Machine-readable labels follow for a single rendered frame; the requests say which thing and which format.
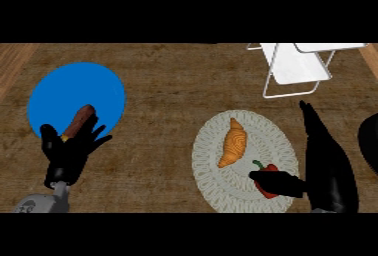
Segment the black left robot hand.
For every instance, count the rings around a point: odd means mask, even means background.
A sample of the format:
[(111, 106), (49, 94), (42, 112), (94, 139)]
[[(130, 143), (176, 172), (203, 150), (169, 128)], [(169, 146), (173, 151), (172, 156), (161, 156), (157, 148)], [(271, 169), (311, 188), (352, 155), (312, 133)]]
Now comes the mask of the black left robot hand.
[(113, 139), (111, 135), (98, 138), (98, 135), (105, 130), (102, 125), (94, 129), (98, 123), (98, 116), (92, 115), (86, 120), (77, 135), (67, 141), (63, 141), (61, 136), (52, 125), (45, 124), (40, 127), (42, 133), (42, 150), (49, 159), (48, 174), (45, 186), (54, 188), (60, 181), (64, 181), (68, 186), (74, 185), (89, 159), (92, 152)]

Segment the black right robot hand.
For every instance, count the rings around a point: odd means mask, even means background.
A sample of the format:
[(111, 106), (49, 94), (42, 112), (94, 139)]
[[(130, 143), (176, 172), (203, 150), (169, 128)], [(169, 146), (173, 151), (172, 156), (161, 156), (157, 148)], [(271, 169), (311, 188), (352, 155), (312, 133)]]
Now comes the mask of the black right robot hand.
[(257, 173), (266, 179), (266, 189), (278, 195), (302, 198), (308, 195), (314, 212), (359, 211), (359, 194), (350, 160), (333, 138), (311, 103), (300, 101), (308, 134), (306, 180), (280, 170)]

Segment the pale woven oval placemat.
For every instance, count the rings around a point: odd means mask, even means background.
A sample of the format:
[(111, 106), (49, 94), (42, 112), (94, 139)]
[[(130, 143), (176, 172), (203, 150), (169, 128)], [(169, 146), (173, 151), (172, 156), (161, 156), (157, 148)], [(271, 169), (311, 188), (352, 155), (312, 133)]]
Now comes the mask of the pale woven oval placemat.
[[(226, 167), (219, 167), (231, 120), (247, 132), (243, 157)], [(299, 160), (291, 142), (277, 124), (247, 110), (219, 113), (200, 129), (192, 150), (192, 169), (197, 186), (206, 201), (221, 213), (284, 213), (293, 198), (268, 199), (249, 174), (274, 164), (280, 171), (299, 175)]]

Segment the golden brown croissant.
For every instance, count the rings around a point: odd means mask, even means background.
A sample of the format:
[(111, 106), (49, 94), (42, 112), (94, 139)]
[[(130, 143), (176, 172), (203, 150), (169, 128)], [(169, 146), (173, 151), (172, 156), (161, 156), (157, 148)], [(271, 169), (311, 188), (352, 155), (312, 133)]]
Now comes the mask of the golden brown croissant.
[(219, 167), (232, 165), (244, 156), (247, 148), (247, 132), (235, 118), (231, 119), (231, 128), (223, 143), (223, 155), (219, 160)]

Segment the brown chocolate bar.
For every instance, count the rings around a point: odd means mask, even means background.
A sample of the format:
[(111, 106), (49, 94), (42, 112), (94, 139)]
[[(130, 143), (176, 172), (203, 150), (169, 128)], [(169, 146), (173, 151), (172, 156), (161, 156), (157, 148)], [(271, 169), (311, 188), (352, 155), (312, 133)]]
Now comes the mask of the brown chocolate bar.
[(83, 124), (86, 123), (88, 119), (91, 118), (91, 116), (95, 113), (96, 113), (96, 110), (91, 104), (85, 105), (80, 108), (80, 110), (77, 111), (77, 114), (74, 116), (74, 119), (71, 121), (71, 124), (61, 135), (63, 141), (67, 141), (68, 139), (76, 137), (76, 135), (83, 127)]

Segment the black rounded object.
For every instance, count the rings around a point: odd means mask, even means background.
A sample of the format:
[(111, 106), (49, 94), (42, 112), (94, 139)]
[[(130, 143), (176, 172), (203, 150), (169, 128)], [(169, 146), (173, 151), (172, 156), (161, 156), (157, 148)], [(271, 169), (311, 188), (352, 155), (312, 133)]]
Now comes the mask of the black rounded object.
[(373, 171), (378, 175), (378, 113), (362, 122), (358, 140), (364, 158)]

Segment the red bell pepper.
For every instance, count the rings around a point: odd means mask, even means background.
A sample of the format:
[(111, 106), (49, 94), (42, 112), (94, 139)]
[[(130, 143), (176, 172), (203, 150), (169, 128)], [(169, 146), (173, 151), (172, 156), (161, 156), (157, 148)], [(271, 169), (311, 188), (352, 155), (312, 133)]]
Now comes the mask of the red bell pepper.
[(253, 164), (259, 167), (259, 170), (252, 172), (252, 177), (253, 177), (253, 179), (254, 179), (256, 187), (257, 187), (260, 193), (263, 194), (265, 198), (266, 198), (266, 199), (274, 199), (274, 198), (278, 197), (278, 194), (277, 194), (277, 193), (272, 193), (272, 192), (266, 189), (266, 182), (268, 182), (268, 180), (266, 180), (266, 179), (260, 180), (260, 179), (256, 177), (256, 174), (257, 174), (257, 173), (278, 172), (278, 167), (277, 167), (275, 164), (268, 164), (268, 165), (265, 165), (259, 160), (254, 160), (254, 161), (253, 161)]

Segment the blue round plate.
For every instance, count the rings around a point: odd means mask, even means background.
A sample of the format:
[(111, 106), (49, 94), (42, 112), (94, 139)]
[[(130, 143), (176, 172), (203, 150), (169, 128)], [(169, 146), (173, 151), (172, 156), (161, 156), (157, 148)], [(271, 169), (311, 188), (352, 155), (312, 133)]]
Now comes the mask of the blue round plate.
[(91, 104), (105, 126), (99, 138), (105, 137), (122, 120), (128, 93), (117, 73), (102, 64), (73, 62), (54, 69), (37, 83), (29, 100), (27, 117), (37, 137), (40, 126), (51, 124), (58, 134), (68, 128), (77, 111)]

